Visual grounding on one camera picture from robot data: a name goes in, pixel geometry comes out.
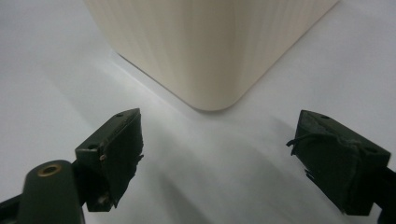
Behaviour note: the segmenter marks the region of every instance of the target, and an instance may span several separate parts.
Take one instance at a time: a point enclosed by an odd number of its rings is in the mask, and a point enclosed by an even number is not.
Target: white box
[[[85,0],[111,47],[187,104],[235,103],[338,0]]]

